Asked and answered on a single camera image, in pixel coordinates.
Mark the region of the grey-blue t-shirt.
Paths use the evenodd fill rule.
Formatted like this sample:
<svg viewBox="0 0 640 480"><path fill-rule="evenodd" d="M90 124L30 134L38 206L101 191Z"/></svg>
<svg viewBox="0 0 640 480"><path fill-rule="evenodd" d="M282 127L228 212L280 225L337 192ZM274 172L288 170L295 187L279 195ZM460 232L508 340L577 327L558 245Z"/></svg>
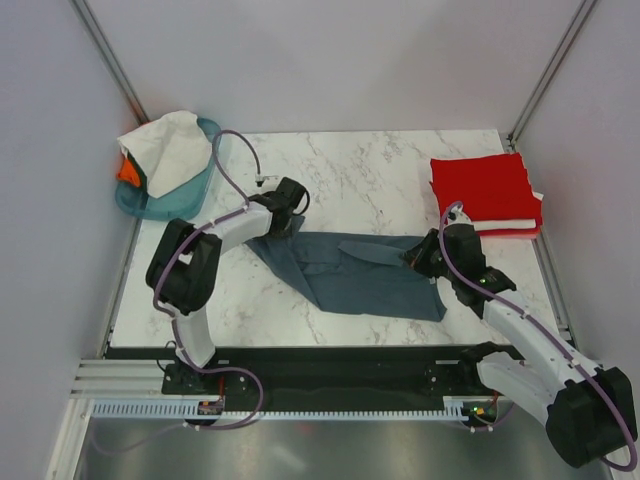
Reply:
<svg viewBox="0 0 640 480"><path fill-rule="evenodd" d="M307 232L296 220L286 237L246 242L271 272L323 312L439 322L446 313L437 285L404 255L416 236Z"/></svg>

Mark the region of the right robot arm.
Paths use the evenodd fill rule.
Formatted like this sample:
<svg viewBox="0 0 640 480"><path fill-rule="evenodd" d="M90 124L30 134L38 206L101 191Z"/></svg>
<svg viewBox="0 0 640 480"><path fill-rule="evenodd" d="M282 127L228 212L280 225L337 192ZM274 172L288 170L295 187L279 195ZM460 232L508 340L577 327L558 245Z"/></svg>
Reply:
<svg viewBox="0 0 640 480"><path fill-rule="evenodd" d="M458 368L467 392L495 390L535 418L556 453L579 468L623 447L638 464L638 427L632 386L617 367L585 357L532 314L516 284L491 267L469 224L432 229L402 255L415 272L447 279L457 300L500 332L519 359L486 342L471 348Z"/></svg>

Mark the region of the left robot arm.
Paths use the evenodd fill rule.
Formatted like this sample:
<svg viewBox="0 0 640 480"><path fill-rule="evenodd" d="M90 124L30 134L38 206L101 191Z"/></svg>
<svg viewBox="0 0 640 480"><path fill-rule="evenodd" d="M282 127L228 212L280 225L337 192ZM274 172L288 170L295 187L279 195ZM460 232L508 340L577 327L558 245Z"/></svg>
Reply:
<svg viewBox="0 0 640 480"><path fill-rule="evenodd" d="M209 332L206 305L211 299L221 257L245 242L283 237L293 219L306 212L308 190L283 177L271 191L252 195L241 206L197 227L170 221L147 269L154 308L170 317L177 357L188 366L185 382L208 393L219 382L219 369L209 361L216 347Z"/></svg>

